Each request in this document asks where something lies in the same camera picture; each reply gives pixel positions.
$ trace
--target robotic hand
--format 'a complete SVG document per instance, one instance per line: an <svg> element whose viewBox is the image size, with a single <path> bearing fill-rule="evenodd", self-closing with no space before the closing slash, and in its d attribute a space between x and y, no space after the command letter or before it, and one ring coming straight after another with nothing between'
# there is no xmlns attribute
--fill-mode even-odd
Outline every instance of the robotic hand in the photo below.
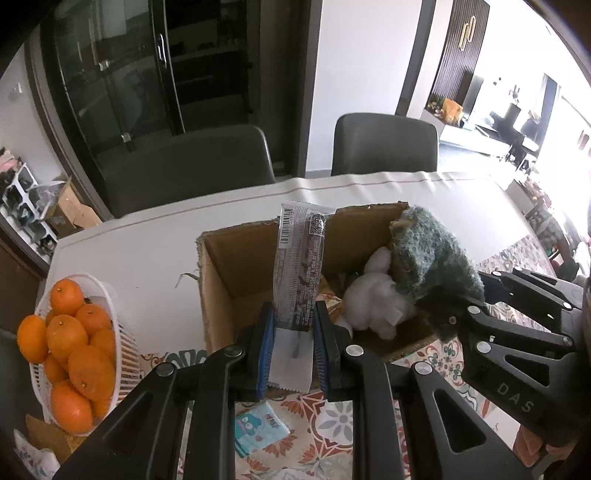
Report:
<svg viewBox="0 0 591 480"><path fill-rule="evenodd" d="M589 285L583 298L580 287L525 270L480 275L488 303L504 301L549 331L490 317L486 304L452 297L443 288L419 306L430 312L431 327L441 338L460 339L464 380L549 445L564 447L579 439L551 480L588 478L591 368L583 326L590 322ZM324 395L329 401L353 401L356 480L404 477L393 400L402 412L413 478L539 476L544 459L527 468L430 364L385 364L350 344L349 332L330 323L323 302L316 303L313 327ZM265 397L273 342L274 308L265 303L255 325L203 364L181 369L160 364L54 480L175 479L191 400L184 478L234 478L234 402Z"/></svg>

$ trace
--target blue gripper pad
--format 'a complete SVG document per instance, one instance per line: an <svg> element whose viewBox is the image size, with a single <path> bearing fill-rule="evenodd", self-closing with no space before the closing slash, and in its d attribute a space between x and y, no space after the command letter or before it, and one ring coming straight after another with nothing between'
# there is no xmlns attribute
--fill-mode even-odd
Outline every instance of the blue gripper pad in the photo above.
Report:
<svg viewBox="0 0 591 480"><path fill-rule="evenodd" d="M329 357L324 344L324 336L322 335L322 327L320 324L318 307L314 308L314 363L316 364L316 374L318 375L318 382L320 389L325 397L329 393Z"/></svg>
<svg viewBox="0 0 591 480"><path fill-rule="evenodd" d="M258 358L258 375L256 380L256 397L259 401L265 398L271 369L271 355L275 344L275 309L271 303L265 303L261 310L265 315L265 329L262 334L261 350Z"/></svg>

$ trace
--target orange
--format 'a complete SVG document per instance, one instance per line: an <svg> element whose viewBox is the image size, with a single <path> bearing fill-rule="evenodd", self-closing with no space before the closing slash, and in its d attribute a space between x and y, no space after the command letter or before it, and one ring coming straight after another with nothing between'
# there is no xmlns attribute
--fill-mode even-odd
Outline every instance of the orange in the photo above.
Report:
<svg viewBox="0 0 591 480"><path fill-rule="evenodd" d="M107 400L115 388L115 368L97 347L78 347L68 359L68 372L75 389L89 400Z"/></svg>
<svg viewBox="0 0 591 480"><path fill-rule="evenodd" d="M68 433L80 435L92 428L92 407L69 380L62 380L51 389L51 412Z"/></svg>
<svg viewBox="0 0 591 480"><path fill-rule="evenodd" d="M75 317L80 320L88 336L93 336L103 328L111 328L111 317L100 305L83 305L76 312Z"/></svg>
<svg viewBox="0 0 591 480"><path fill-rule="evenodd" d="M43 370L52 385L68 378L68 373L52 354L47 355L45 362L43 362Z"/></svg>
<svg viewBox="0 0 591 480"><path fill-rule="evenodd" d="M49 303L55 314L74 316L85 304L84 294L78 283L64 278L53 285L49 294Z"/></svg>
<svg viewBox="0 0 591 480"><path fill-rule="evenodd" d="M99 330L90 337L90 345L103 350L115 365L115 332L113 330L106 328Z"/></svg>
<svg viewBox="0 0 591 480"><path fill-rule="evenodd" d="M50 310L47 315L45 315L45 325L49 325L49 322L54 316L56 316L56 313L53 310Z"/></svg>
<svg viewBox="0 0 591 480"><path fill-rule="evenodd" d="M17 345L23 357L32 364L42 364L47 357L47 327L37 315L25 317L17 330Z"/></svg>
<svg viewBox="0 0 591 480"><path fill-rule="evenodd" d="M54 316L47 326L47 345L56 360L66 363L70 354L88 344L88 334L82 324L69 315Z"/></svg>
<svg viewBox="0 0 591 480"><path fill-rule="evenodd" d="M111 406L111 399L101 401L91 401L92 414L99 420L104 419L109 413L109 407Z"/></svg>

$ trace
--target glass cabinet door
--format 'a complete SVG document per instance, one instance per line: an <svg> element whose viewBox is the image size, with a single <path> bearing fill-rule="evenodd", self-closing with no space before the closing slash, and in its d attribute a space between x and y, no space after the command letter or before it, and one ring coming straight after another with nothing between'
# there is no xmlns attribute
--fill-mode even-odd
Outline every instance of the glass cabinet door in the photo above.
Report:
<svg viewBox="0 0 591 480"><path fill-rule="evenodd" d="M98 169L184 131L165 37L148 0L65 0L52 22L63 87Z"/></svg>

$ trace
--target white tablecloth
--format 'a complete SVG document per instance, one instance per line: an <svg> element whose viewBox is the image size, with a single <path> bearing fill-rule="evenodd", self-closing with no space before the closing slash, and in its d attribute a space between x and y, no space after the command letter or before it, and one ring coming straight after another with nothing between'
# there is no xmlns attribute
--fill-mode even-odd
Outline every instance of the white tablecloth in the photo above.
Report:
<svg viewBox="0 0 591 480"><path fill-rule="evenodd" d="M528 235L523 217L488 176L376 173L218 193L132 213L58 242L47 288L73 273L111 284L141 353L202 349L199 289L179 275L195 271L204 231L276 217L283 200L329 207L408 202L429 208L480 262Z"/></svg>

